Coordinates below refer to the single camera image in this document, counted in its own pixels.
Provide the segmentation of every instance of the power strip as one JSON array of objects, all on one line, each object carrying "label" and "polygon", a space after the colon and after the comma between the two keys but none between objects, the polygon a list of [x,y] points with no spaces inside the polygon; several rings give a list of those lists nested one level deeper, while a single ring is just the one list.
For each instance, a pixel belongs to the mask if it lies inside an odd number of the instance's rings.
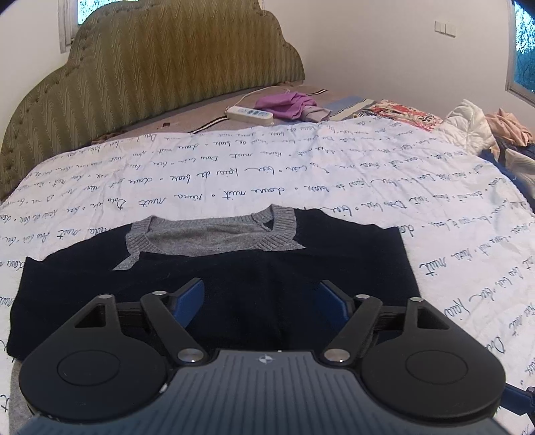
[{"label": "power strip", "polygon": [[256,125],[272,125],[273,113],[264,110],[249,109],[248,107],[232,106],[225,111],[228,119],[248,122]]}]

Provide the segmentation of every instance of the logo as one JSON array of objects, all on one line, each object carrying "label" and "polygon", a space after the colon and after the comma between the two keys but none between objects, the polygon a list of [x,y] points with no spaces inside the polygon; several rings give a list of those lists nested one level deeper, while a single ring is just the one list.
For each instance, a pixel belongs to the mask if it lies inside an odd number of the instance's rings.
[{"label": "logo", "polygon": [[262,364],[268,365],[269,363],[275,361],[274,358],[270,357],[269,355],[263,355],[258,359]]}]

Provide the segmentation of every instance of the purple cloth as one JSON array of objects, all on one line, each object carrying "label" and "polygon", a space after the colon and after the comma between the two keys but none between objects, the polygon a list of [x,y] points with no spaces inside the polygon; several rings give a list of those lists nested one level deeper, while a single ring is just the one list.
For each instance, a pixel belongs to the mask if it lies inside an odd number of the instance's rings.
[{"label": "purple cloth", "polygon": [[268,95],[260,98],[255,109],[266,110],[279,119],[299,119],[305,106],[317,106],[314,99],[299,92]]}]

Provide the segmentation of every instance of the white wall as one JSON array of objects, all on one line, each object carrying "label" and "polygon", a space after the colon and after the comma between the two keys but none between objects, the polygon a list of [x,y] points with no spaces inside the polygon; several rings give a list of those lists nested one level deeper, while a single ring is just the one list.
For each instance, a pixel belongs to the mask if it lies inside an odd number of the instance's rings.
[{"label": "white wall", "polygon": [[67,57],[59,52],[58,0],[17,0],[0,14],[0,146],[22,98]]},{"label": "white wall", "polygon": [[[264,3],[300,52],[309,84],[387,98],[442,117],[466,98],[486,113],[500,107],[513,112],[535,133],[535,108],[505,91],[508,1]],[[308,17],[296,13],[305,10]],[[435,33],[435,20],[454,24],[457,37]]]}]

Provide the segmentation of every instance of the circular pad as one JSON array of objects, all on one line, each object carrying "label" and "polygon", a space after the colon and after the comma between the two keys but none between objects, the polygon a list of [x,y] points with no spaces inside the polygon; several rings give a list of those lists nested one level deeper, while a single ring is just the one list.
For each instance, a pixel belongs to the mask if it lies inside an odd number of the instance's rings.
[{"label": "circular pad", "polygon": [[500,362],[460,328],[416,329],[362,360],[361,378],[387,409],[430,423],[492,417],[505,387]]},{"label": "circular pad", "polygon": [[159,395],[163,357],[121,334],[81,333],[44,342],[24,361],[20,389],[30,407],[60,421],[96,423],[126,416]]},{"label": "circular pad", "polygon": [[457,355],[440,350],[424,350],[407,359],[407,371],[428,384],[446,385],[464,378],[468,367]]},{"label": "circular pad", "polygon": [[72,385],[91,386],[109,381],[119,372],[119,359],[100,350],[81,350],[58,365],[58,374]]}]

